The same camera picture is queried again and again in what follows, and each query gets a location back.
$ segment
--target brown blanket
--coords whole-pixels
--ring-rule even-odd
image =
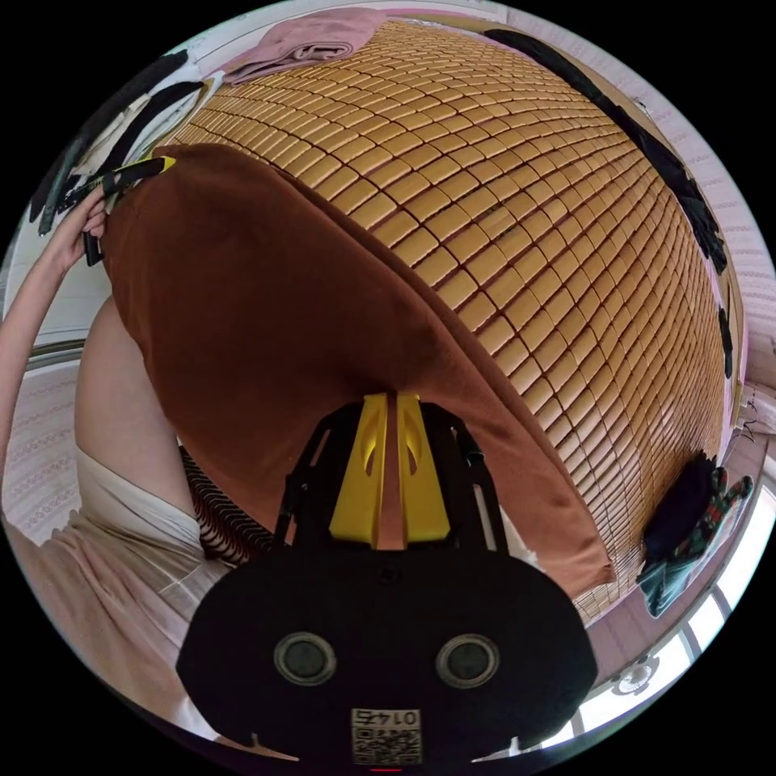
[[[468,425],[504,510],[570,597],[613,579],[541,427],[401,259],[238,150],[156,153],[178,162],[116,206],[105,263],[162,408],[239,507],[272,529],[285,476],[324,415],[365,394],[412,392]],[[386,482],[384,519],[397,512]]]

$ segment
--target sticker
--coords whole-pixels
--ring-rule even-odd
[[[419,765],[420,710],[352,709],[356,765]]]

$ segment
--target fingers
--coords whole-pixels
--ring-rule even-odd
[[[89,211],[89,218],[96,216],[98,213],[102,213],[104,210],[105,210],[105,199],[102,199]]]
[[[78,213],[80,217],[84,217],[87,213],[91,215],[92,208],[98,204],[101,204],[104,208],[104,202],[103,185],[100,184],[96,188],[92,189],[92,191],[90,191],[86,197],[84,197],[83,202],[81,202],[81,204],[78,205],[78,207],[75,208],[72,212]]]
[[[91,215],[86,221],[86,224],[83,226],[83,231],[90,232],[97,226],[102,226],[105,223],[105,213],[97,213],[96,215]]]

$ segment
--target hand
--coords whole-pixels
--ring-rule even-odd
[[[86,250],[83,244],[84,232],[89,232],[97,239],[105,233],[105,199],[102,185],[89,192],[86,199],[65,216],[54,230],[40,257],[41,260],[50,262],[57,272],[64,276]]]

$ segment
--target bed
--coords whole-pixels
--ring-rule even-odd
[[[712,281],[627,135],[528,57],[392,20],[342,61],[223,86],[166,145],[226,143],[311,186],[403,259],[538,418],[635,586],[641,535],[727,432]]]

